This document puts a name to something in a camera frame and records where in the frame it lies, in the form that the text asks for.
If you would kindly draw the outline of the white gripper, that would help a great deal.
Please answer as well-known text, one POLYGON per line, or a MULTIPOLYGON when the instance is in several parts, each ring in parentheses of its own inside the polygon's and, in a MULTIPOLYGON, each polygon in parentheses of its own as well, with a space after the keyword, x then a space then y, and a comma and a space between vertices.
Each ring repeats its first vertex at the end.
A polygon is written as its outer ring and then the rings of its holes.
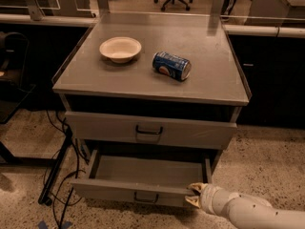
POLYGON ((210 215, 218 215, 215 195, 221 190, 219 186, 213 184, 195 182, 188 186, 189 190, 200 193, 199 196, 185 196, 185 200, 196 208, 201 208, 204 212, 210 215))

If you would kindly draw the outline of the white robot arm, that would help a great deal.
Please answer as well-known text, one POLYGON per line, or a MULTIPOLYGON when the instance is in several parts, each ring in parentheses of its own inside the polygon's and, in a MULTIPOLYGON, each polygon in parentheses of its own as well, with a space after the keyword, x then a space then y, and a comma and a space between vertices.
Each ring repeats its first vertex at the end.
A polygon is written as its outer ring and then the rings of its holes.
POLYGON ((237 229, 305 229, 304 211, 276 209, 264 198, 230 192, 211 183, 191 183, 188 189, 195 196, 185 196, 187 202, 227 219, 237 229))

